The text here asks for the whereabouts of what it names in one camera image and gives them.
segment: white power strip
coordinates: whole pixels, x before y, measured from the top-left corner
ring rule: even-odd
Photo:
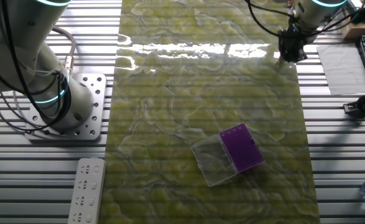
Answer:
[[[105,174],[103,159],[78,161],[68,224],[97,224]]]

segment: transparent box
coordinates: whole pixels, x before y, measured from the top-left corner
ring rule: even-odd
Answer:
[[[209,187],[264,162],[244,124],[198,142],[191,149]]]
[[[238,173],[219,134],[194,144],[191,149],[209,187]]]

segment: purple box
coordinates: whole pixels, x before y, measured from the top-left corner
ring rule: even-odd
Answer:
[[[219,135],[238,172],[264,162],[264,158],[259,152],[246,125],[239,124],[236,127],[221,132]]]

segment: metal bracket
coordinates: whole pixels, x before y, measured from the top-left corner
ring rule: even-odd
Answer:
[[[59,132],[50,127],[31,134],[25,133],[25,137],[32,141],[95,141],[101,135],[101,123],[106,90],[106,77],[103,74],[77,73],[75,80],[88,87],[94,96],[93,110],[89,118],[80,126]],[[32,106],[29,111],[29,121],[39,125],[45,125],[37,110]]]

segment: marble tabletop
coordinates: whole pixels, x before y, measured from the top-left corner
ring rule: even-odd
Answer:
[[[244,1],[124,0],[119,43],[100,223],[319,223],[295,65]],[[190,146],[241,123],[265,163],[208,187]]]

